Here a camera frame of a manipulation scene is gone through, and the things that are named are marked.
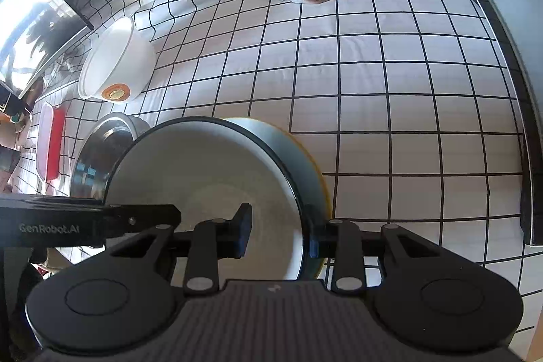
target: round logo sticker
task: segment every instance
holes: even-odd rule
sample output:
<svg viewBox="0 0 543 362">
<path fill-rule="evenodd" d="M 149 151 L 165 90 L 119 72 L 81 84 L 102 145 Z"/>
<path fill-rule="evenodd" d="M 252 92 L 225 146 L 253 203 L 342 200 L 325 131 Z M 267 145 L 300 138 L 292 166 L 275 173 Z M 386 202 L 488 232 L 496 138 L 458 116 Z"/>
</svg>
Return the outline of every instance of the round logo sticker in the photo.
<svg viewBox="0 0 543 362">
<path fill-rule="evenodd" d="M 124 83 L 116 83 L 102 91 L 102 97 L 113 102 L 122 102 L 130 97 L 130 88 Z"/>
</svg>

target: black frame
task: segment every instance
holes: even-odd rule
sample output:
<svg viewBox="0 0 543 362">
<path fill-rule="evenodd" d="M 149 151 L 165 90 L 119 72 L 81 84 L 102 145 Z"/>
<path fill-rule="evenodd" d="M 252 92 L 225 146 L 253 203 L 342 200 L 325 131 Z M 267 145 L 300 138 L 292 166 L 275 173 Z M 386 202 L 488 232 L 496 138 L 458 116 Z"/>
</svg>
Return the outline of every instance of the black frame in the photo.
<svg viewBox="0 0 543 362">
<path fill-rule="evenodd" d="M 539 123 L 530 99 L 523 69 L 491 0 L 473 0 L 487 16 L 503 52 L 517 95 L 524 137 L 519 137 L 522 161 L 520 224 L 527 245 L 543 246 L 543 154 Z"/>
</svg>

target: white checkered tablecloth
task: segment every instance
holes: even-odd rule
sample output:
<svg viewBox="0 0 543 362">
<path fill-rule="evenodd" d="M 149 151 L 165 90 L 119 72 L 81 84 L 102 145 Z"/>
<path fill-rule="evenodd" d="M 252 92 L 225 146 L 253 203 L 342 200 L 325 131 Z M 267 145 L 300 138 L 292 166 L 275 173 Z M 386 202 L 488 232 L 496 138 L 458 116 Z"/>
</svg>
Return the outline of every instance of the white checkered tablecloth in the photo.
<svg viewBox="0 0 543 362">
<path fill-rule="evenodd" d="M 509 72 L 471 0 L 77 0 L 95 31 L 50 70 L 35 108 L 67 111 L 61 176 L 94 122 L 112 111 L 151 126 L 181 116 L 247 116 L 295 135 L 329 186 L 334 216 L 377 231 L 394 221 L 503 275 L 525 315 L 525 355 L 543 303 L 543 252 L 519 227 L 522 124 Z M 129 104 L 84 101 L 77 78 L 114 20 L 135 14 L 157 64 Z M 36 142 L 32 128 L 29 145 Z M 35 193 L 35 149 L 13 179 Z M 81 258 L 78 253 L 76 261 Z M 378 284 L 376 262 L 368 278 Z M 329 279 L 333 263 L 322 278 Z"/>
</svg>

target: white bowl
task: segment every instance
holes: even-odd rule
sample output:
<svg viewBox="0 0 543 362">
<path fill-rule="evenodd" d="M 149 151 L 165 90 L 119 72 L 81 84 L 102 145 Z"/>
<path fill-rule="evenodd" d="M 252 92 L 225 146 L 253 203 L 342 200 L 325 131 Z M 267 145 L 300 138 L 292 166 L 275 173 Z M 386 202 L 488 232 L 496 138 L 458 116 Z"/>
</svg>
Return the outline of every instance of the white bowl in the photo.
<svg viewBox="0 0 543 362">
<path fill-rule="evenodd" d="M 94 44 L 78 83 L 82 99 L 112 103 L 134 100 L 151 78 L 156 64 L 153 46 L 131 18 L 115 21 Z"/>
</svg>

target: red container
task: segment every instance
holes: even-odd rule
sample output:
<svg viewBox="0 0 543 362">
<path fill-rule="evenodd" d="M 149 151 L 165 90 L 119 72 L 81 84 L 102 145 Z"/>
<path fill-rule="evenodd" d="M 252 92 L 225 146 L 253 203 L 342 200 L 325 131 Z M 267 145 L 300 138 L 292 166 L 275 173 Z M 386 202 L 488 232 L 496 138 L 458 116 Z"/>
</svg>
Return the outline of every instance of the red container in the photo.
<svg viewBox="0 0 543 362">
<path fill-rule="evenodd" d="M 37 131 L 36 170 L 42 181 L 59 176 L 64 111 L 44 103 Z"/>
</svg>

